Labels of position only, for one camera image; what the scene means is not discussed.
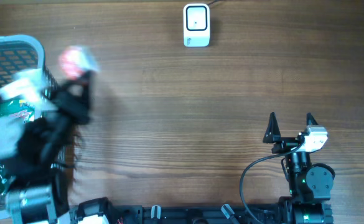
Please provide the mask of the red orange candy packet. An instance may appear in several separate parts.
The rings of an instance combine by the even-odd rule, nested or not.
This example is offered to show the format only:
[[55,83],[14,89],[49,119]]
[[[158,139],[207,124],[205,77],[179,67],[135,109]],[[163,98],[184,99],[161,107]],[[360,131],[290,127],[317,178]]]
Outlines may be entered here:
[[81,78],[86,72],[100,71],[100,67],[90,50],[81,45],[67,47],[59,56],[61,69],[70,80]]

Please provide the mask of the green 3M gloves bag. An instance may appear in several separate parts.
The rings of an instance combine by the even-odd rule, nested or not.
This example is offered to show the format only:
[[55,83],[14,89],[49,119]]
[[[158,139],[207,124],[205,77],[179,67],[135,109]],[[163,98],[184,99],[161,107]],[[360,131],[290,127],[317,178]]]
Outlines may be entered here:
[[0,104],[0,117],[22,118],[24,123],[35,120],[35,107],[27,100],[9,100]]

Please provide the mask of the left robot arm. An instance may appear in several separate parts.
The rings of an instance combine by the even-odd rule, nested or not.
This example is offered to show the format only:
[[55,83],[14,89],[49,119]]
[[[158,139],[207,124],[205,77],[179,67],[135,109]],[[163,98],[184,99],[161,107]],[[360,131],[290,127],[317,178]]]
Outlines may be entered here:
[[90,122],[90,93],[94,71],[84,71],[44,96],[49,86],[26,70],[0,88],[3,101],[23,98],[44,113],[23,122],[16,116],[0,118],[0,164],[11,176],[5,206],[14,223],[47,220],[56,223],[69,210],[67,178],[53,167],[60,151],[73,144],[75,128]]

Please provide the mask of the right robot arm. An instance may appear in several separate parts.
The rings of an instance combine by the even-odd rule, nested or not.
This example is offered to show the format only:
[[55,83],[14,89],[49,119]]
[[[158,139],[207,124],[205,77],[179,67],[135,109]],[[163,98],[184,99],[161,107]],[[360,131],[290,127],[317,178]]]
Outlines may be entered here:
[[311,113],[306,116],[306,128],[296,137],[283,137],[276,115],[269,115],[263,142],[272,144],[271,152],[282,157],[282,170],[289,185],[290,196],[279,198],[281,223],[332,223],[330,191],[335,171],[330,166],[313,164],[310,155],[323,148],[328,132]]

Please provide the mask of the white barcode scanner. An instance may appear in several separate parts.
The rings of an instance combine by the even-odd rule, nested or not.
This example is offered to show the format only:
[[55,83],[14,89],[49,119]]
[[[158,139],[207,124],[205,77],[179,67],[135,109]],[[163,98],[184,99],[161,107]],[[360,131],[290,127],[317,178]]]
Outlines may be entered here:
[[205,3],[190,3],[183,8],[184,45],[207,47],[210,43],[210,8]]

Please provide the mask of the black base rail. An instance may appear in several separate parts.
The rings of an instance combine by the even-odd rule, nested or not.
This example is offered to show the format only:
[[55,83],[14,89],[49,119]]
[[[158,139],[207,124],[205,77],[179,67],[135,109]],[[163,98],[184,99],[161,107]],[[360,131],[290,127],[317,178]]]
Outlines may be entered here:
[[89,200],[70,210],[71,223],[308,223],[333,224],[328,204],[293,204],[282,199],[278,203],[251,204],[234,207],[162,207],[153,205],[114,206],[106,197]]

